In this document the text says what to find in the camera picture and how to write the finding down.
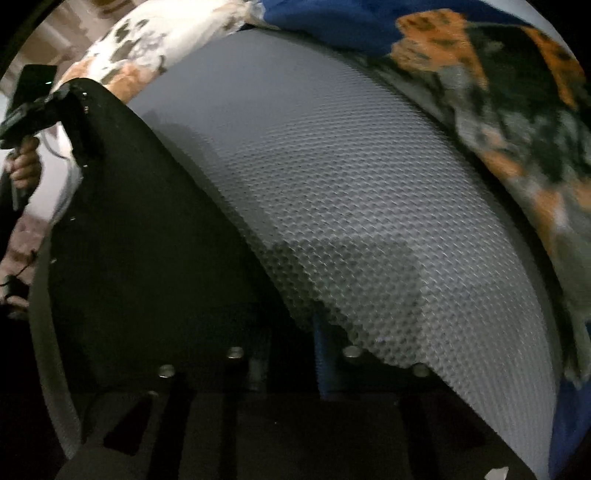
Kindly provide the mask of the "left hand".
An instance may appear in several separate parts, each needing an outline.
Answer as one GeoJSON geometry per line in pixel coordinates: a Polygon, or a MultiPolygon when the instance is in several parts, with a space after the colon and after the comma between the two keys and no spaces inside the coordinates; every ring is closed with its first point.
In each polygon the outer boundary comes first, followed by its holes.
{"type": "Polygon", "coordinates": [[[36,137],[28,136],[5,159],[4,169],[19,191],[33,193],[40,183],[42,163],[37,152],[39,144],[36,137]]]}

